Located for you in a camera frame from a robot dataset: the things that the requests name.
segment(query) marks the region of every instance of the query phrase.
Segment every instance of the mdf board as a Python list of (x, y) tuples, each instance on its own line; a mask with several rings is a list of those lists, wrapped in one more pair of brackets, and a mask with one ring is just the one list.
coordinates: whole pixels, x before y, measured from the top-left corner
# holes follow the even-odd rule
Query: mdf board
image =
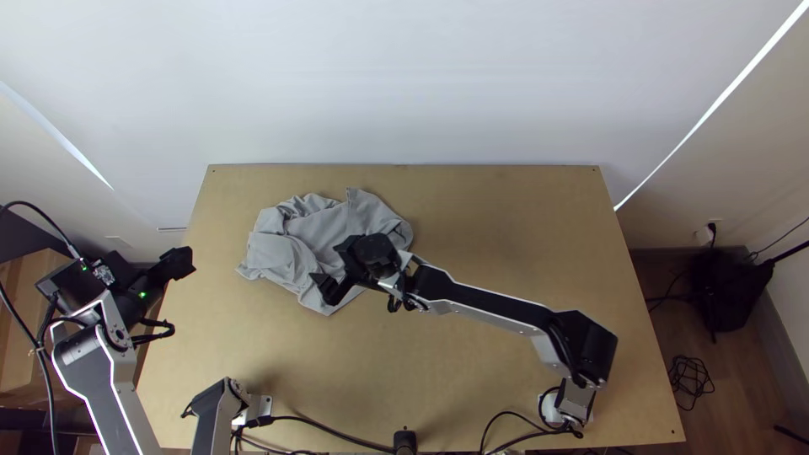
[[(52, 249), (42, 249), (21, 258), (0, 264), (0, 281), (11, 299), (14, 309), (36, 335), (48, 307), (47, 300), (36, 290), (35, 283), (56, 267), (69, 261), (68, 257)], [(31, 344), (22, 329), (5, 307), (0, 309), (0, 406), (23, 409), (47, 409), (45, 379), (36, 356), (31, 355)], [(54, 398), (77, 404), (59, 381), (49, 365)]]
[[(451, 314), (391, 314), (377, 292), (325, 317), (282, 287), (234, 271), (261, 209), (311, 192), (343, 201), (346, 186), (386, 201), (412, 224), (412, 250), (456, 280), (579, 309), (618, 336), (584, 439), (547, 436), (518, 448), (684, 439), (598, 168), (239, 165), (207, 170), (185, 237), (197, 272), (169, 285), (159, 317), (177, 334), (150, 346), (139, 382), (163, 447), (190, 446), (196, 420), (178, 415), (224, 376), (271, 394), (275, 415), (306, 415), (386, 444), (408, 426), (425, 451), (477, 451), (501, 410), (537, 419), (538, 394), (560, 379), (520, 335)], [(529, 430), (506, 417), (486, 446)], [(245, 434), (286, 449), (361, 450), (296, 422)]]

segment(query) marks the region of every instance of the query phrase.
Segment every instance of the black cable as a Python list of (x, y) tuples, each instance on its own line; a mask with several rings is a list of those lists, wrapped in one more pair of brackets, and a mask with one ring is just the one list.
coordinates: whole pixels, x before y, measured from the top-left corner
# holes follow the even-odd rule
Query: black cable
[[(44, 219), (51, 227), (59, 234), (59, 237), (62, 238), (62, 242), (65, 243), (67, 246), (67, 250), (73, 256), (74, 259), (80, 260), (82, 258), (81, 253), (76, 248), (76, 245), (70, 241), (67, 235), (62, 231), (59, 225), (56, 224), (50, 217), (48, 217), (39, 207), (31, 204), (30, 202), (26, 201), (11, 201), (5, 206), (0, 207), (0, 219), (3, 218), (3, 213), (6, 211), (11, 211), (11, 207), (13, 206), (26, 206), (29, 209), (35, 211), (42, 219)], [(51, 374), (48, 372), (48, 366), (46, 363), (46, 354), (45, 354), (45, 346), (40, 342), (41, 338), (44, 338), (44, 333), (47, 331), (48, 324), (51, 323), (51, 317), (53, 316), (53, 312), (56, 310), (56, 303), (54, 300), (49, 299), (50, 304), (46, 311), (46, 318), (43, 319), (42, 324), (40, 325), (40, 331), (37, 333), (37, 337), (35, 338), (31, 331), (28, 329), (28, 326), (25, 325), (25, 322), (22, 318), (19, 317), (19, 314), (14, 309), (13, 304), (11, 303), (11, 299), (8, 298), (8, 294), (6, 294), (6, 290), (3, 288), (3, 284), (0, 283), (0, 299), (3, 300), (3, 304), (5, 305), (6, 309), (9, 313), (12, 314), (14, 320), (17, 321), (17, 325), (25, 332), (25, 336), (28, 337), (31, 345), (34, 347), (36, 353), (36, 359), (40, 364), (40, 368), (42, 369), (42, 376), (45, 379), (45, 386), (46, 392), (48, 394), (48, 414), (51, 420), (51, 445), (53, 448), (54, 455), (59, 455), (59, 444), (56, 440), (56, 403), (53, 399), (53, 384), (51, 383)]]
[(51, 227), (59, 234), (59, 237), (62, 239), (62, 242), (65, 243), (65, 245), (67, 246), (67, 250), (70, 251), (70, 254), (73, 256), (74, 259), (80, 259), (82, 257), (81, 253), (78, 251), (78, 248), (76, 248), (76, 245), (70, 241), (70, 238), (68, 238), (67, 235), (65, 235), (64, 231), (62, 231), (59, 225), (57, 225), (56, 222), (51, 220), (51, 217), (48, 217), (38, 206), (35, 206), (30, 202), (26, 201), (9, 202), (5, 206), (0, 207), (0, 218), (2, 218), (3, 213), (5, 213), (6, 211), (10, 211), (11, 207), (13, 206), (26, 206), (29, 209), (35, 211), (37, 215), (42, 217), (42, 219), (44, 219), (48, 224), (50, 224)]
[(326, 433), (329, 433), (331, 436), (338, 437), (343, 441), (348, 441), (352, 444), (357, 444), (357, 446), (367, 447), (377, 452), (395, 453), (395, 450), (392, 447), (383, 446), (382, 444), (377, 444), (375, 442), (364, 441), (358, 437), (346, 435), (345, 433), (337, 431), (333, 428), (329, 428), (328, 426), (325, 426), (322, 423), (317, 422), (315, 420), (307, 419), (305, 417), (297, 417), (295, 415), (279, 415), (277, 417), (265, 415), (247, 422), (245, 426), (248, 428), (255, 428), (257, 426), (267, 426), (278, 420), (294, 420), (296, 422), (305, 423), (306, 425), (313, 426), (318, 430), (325, 431)]
[(571, 371), (571, 381), (573, 381), (573, 383), (579, 387), (586, 387), (587, 384), (585, 383), (585, 380), (579, 375), (579, 371), (576, 368), (576, 365), (578, 365), (578, 360), (574, 358), (573, 352), (571, 351), (571, 346), (568, 344), (567, 339), (560, 332), (559, 327), (556, 326), (554, 321), (551, 321), (550, 324), (548, 324), (546, 332), (551, 335), (551, 337), (556, 340), (556, 344), (559, 345), (562, 356), (564, 357), (562, 361)]
[(791, 233), (793, 233), (793, 232), (794, 232), (794, 231), (795, 231), (797, 228), (799, 228), (799, 227), (803, 226), (804, 224), (806, 224), (806, 222), (809, 222), (809, 217), (806, 217), (806, 218), (804, 218), (804, 219), (803, 219), (803, 221), (802, 221), (802, 222), (797, 223), (795, 226), (793, 226), (793, 227), (792, 227), (792, 229), (790, 229), (790, 230), (789, 230), (789, 231), (787, 231), (787, 232), (786, 232), (784, 235), (782, 235), (782, 236), (778, 237), (778, 238), (777, 238), (775, 241), (773, 241), (773, 243), (771, 243), (771, 244), (769, 244), (769, 245), (765, 246), (765, 247), (764, 247), (764, 248), (762, 248), (762, 249), (758, 249), (758, 250), (753, 251), (752, 253), (748, 254), (748, 255), (747, 255), (747, 257), (745, 258), (745, 260), (750, 260), (750, 261), (753, 261), (753, 260), (758, 259), (758, 255), (759, 255), (759, 254), (762, 254), (764, 251), (767, 251), (767, 250), (768, 250), (770, 247), (772, 247), (772, 246), (773, 246), (773, 245), (775, 245), (776, 243), (778, 243), (778, 242), (780, 242), (781, 240), (785, 239), (785, 238), (786, 238), (786, 236), (790, 235), (790, 234), (791, 234)]
[(37, 343), (36, 338), (34, 335), (31, 334), (31, 331), (28, 329), (28, 326), (25, 325), (25, 322), (22, 318), (19, 317), (19, 313), (17, 310), (14, 309), (14, 305), (11, 303), (11, 299), (8, 298), (8, 294), (6, 294), (5, 288), (3, 288), (3, 284), (0, 283), (0, 299), (3, 300), (3, 305), (5, 305), (6, 309), (9, 313), (13, 316), (14, 320), (17, 322), (17, 325), (25, 332), (25, 336), (30, 341), (31, 345), (34, 347), (36, 353), (36, 360), (40, 363), (40, 368), (42, 369), (42, 376), (45, 378), (45, 386), (46, 391), (48, 393), (48, 414), (51, 418), (51, 445), (53, 446), (53, 455), (59, 455), (59, 444), (56, 441), (56, 404), (54, 403), (53, 399), (53, 385), (51, 384), (51, 374), (48, 372), (48, 366), (45, 362), (45, 353), (42, 352), (40, 349), (41, 346)]
[(520, 436), (518, 438), (514, 438), (514, 439), (510, 440), (509, 442), (505, 442), (505, 443), (501, 444), (500, 446), (498, 446), (494, 450), (491, 450), (491, 451), (487, 452), (486, 455), (491, 455), (492, 453), (498, 453), (500, 451), (506, 450), (507, 448), (513, 446), (514, 444), (517, 444), (518, 442), (526, 441), (527, 439), (534, 439), (535, 437), (540, 437), (540, 436), (564, 435), (565, 433), (570, 433), (573, 436), (575, 436), (577, 438), (580, 438), (580, 439), (583, 437), (583, 435), (582, 435), (582, 433), (580, 431), (577, 431), (577, 430), (573, 429), (570, 422), (566, 422), (559, 430), (541, 431), (541, 432), (537, 432), (537, 433), (529, 433), (529, 434), (527, 434), (525, 436)]
[(235, 438), (237, 442), (245, 442), (249, 446), (253, 446), (253, 447), (255, 447), (255, 448), (259, 449), (259, 450), (263, 450), (265, 452), (275, 453), (277, 455), (317, 455), (316, 452), (312, 452), (312, 451), (309, 451), (309, 450), (293, 450), (293, 451), (288, 452), (288, 451), (284, 451), (284, 450), (274, 449), (272, 447), (263, 446), (263, 445), (259, 444), (258, 442), (251, 441), (250, 439), (242, 436), (241, 434), (237, 435), (235, 432), (232, 434), (232, 437)]
[(87, 324), (84, 323), (84, 321), (82, 321), (80, 319), (70, 318), (68, 316), (60, 316), (58, 318), (51, 318), (51, 320), (49, 320), (46, 324), (42, 324), (44, 329), (42, 329), (40, 331), (39, 337), (37, 338), (37, 342), (40, 344), (40, 346), (42, 346), (42, 351), (43, 352), (46, 352), (45, 351), (45, 335), (47, 334), (48, 329), (53, 324), (56, 324), (56, 323), (59, 323), (59, 322), (74, 323), (74, 324), (76, 324), (76, 325), (78, 325), (78, 326), (80, 326), (82, 328), (87, 327)]
[(655, 311), (655, 309), (657, 307), (661, 306), (666, 300), (672, 299), (672, 297), (670, 297), (670, 296), (671, 296), (671, 293), (672, 293), (672, 289), (674, 288), (674, 285), (677, 283), (677, 281), (679, 281), (680, 278), (685, 276), (686, 272), (688, 272), (688, 269), (683, 270), (680, 273), (678, 273), (676, 276), (674, 276), (674, 279), (668, 285), (668, 289), (666, 289), (666, 293), (663, 294), (663, 297), (653, 297), (653, 298), (647, 298), (646, 299), (647, 302), (657, 302), (656, 305), (649, 308), (649, 313)]
[(564, 422), (557, 425), (557, 426), (551, 425), (550, 422), (548, 422), (545, 419), (545, 415), (542, 414), (542, 403), (545, 401), (545, 397), (547, 397), (552, 392), (556, 392), (559, 389), (560, 389), (559, 386), (556, 386), (556, 387), (549, 388), (548, 390), (545, 390), (545, 392), (542, 394), (542, 396), (539, 397), (539, 403), (537, 404), (537, 411), (539, 412), (539, 419), (542, 421), (542, 423), (545, 424), (545, 426), (547, 426), (548, 428), (551, 428), (553, 430), (559, 430), (564, 425)]
[(563, 434), (563, 433), (570, 433), (573, 436), (575, 436), (576, 438), (582, 439), (584, 437), (584, 435), (582, 435), (581, 431), (578, 431), (575, 428), (573, 428), (573, 426), (571, 425), (570, 422), (566, 421), (566, 422), (562, 423), (559, 426), (552, 426), (545, 419), (545, 416), (542, 414), (542, 403), (545, 401), (545, 397), (547, 397), (549, 394), (551, 394), (552, 392), (554, 392), (556, 390), (559, 390), (559, 387), (552, 387), (552, 388), (549, 388), (548, 390), (545, 390), (545, 392), (539, 398), (539, 403), (537, 405), (538, 413), (539, 413), (539, 419), (541, 419), (542, 422), (547, 427), (550, 428), (550, 430), (547, 430), (547, 429), (543, 428), (539, 424), (536, 424), (536, 423), (532, 422), (528, 417), (526, 417), (526, 416), (524, 416), (522, 414), (519, 414), (517, 412), (501, 411), (501, 412), (498, 412), (497, 414), (495, 414), (494, 417), (489, 419), (489, 423), (486, 424), (486, 428), (483, 430), (483, 435), (481, 435), (481, 437), (480, 437), (480, 449), (478, 451), (478, 454), (479, 455), (484, 455), (483, 447), (484, 447), (485, 442), (486, 442), (486, 435), (488, 434), (489, 429), (491, 428), (492, 424), (495, 423), (495, 420), (499, 419), (503, 415), (512, 415), (514, 417), (517, 417), (517, 418), (521, 419), (522, 421), (528, 423), (530, 426), (534, 427), (538, 431), (534, 432), (534, 433), (529, 433), (529, 434), (527, 434), (525, 436), (520, 436), (517, 439), (513, 439), (513, 440), (511, 440), (509, 442), (506, 442), (506, 443), (500, 445), (495, 450), (492, 450), (492, 451), (488, 452), (489, 454), (504, 450), (507, 447), (512, 446), (514, 444), (517, 444), (520, 441), (525, 441), (526, 439), (531, 439), (531, 438), (534, 438), (534, 437), (539, 437), (539, 436), (544, 436), (544, 435), (560, 435), (560, 434)]
[(146, 325), (147, 327), (163, 327), (166, 330), (160, 332), (159, 334), (134, 335), (131, 338), (132, 347), (145, 345), (146, 343), (151, 343), (152, 341), (160, 340), (161, 338), (168, 338), (174, 335), (174, 324), (171, 324), (166, 319), (164, 319), (163, 321), (157, 321), (149, 318), (141, 318), (140, 323)]
[(673, 357), (672, 366), (668, 369), (668, 376), (673, 392), (683, 392), (693, 397), (689, 407), (683, 406), (677, 402), (677, 406), (681, 410), (692, 410), (699, 397), (716, 391), (716, 387), (714, 386), (714, 382), (710, 379), (710, 374), (708, 374), (705, 363), (702, 359), (697, 357), (686, 357), (683, 355)]
[(533, 423), (528, 417), (526, 417), (526, 416), (524, 416), (522, 414), (518, 414), (518, 413), (513, 412), (513, 411), (501, 411), (501, 412), (498, 412), (497, 414), (495, 414), (494, 417), (489, 419), (489, 423), (486, 424), (486, 428), (483, 430), (483, 435), (480, 437), (480, 450), (478, 451), (478, 453), (483, 453), (483, 446), (484, 446), (484, 444), (486, 442), (486, 434), (489, 433), (489, 429), (491, 428), (491, 424), (495, 423), (495, 420), (499, 419), (503, 415), (513, 415), (515, 417), (518, 417), (519, 419), (522, 419), (522, 421), (528, 423), (530, 426), (536, 428), (539, 431), (547, 431), (543, 427)]

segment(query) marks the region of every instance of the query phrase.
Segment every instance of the black device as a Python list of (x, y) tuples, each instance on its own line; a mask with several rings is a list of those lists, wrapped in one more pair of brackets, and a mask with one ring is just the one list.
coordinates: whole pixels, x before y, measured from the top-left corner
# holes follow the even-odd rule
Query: black device
[(56, 303), (60, 313), (75, 314), (86, 324), (100, 315), (77, 312), (109, 290), (124, 324), (131, 329), (163, 298), (166, 283), (196, 270), (192, 260), (190, 247), (172, 248), (150, 269), (138, 270), (113, 251), (89, 265), (83, 258), (72, 260), (37, 281), (36, 288)]
[(755, 265), (720, 249), (694, 256), (689, 268), (691, 293), (705, 328), (716, 342), (716, 333), (744, 327), (758, 302), (775, 265), (809, 247), (809, 241)]

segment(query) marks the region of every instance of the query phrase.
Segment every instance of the electrical outlet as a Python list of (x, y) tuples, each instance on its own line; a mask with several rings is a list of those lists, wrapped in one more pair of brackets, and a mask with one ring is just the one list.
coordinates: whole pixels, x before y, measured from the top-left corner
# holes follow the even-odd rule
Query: electrical outlet
[(708, 222), (706, 222), (705, 225), (703, 225), (703, 227), (694, 231), (694, 239), (696, 240), (697, 245), (705, 246), (711, 244), (711, 242), (714, 241), (714, 237), (716, 236), (716, 234), (710, 230), (710, 227), (708, 227), (708, 225), (714, 223), (716, 231), (719, 232), (719, 223), (721, 221), (722, 221), (721, 218), (710, 218)]

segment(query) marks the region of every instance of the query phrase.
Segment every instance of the gray shirt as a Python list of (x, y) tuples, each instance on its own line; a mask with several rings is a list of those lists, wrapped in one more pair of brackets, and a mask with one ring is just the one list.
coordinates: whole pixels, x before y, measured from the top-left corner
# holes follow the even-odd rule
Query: gray shirt
[(306, 308), (330, 315), (364, 288), (354, 286), (336, 307), (326, 305), (309, 273), (341, 281), (343, 261), (333, 250), (350, 235), (386, 233), (397, 249), (407, 249), (413, 229), (375, 195), (346, 189), (346, 201), (320, 195), (295, 196), (259, 213), (247, 241), (247, 256), (236, 271), (248, 280), (266, 278), (297, 295)]

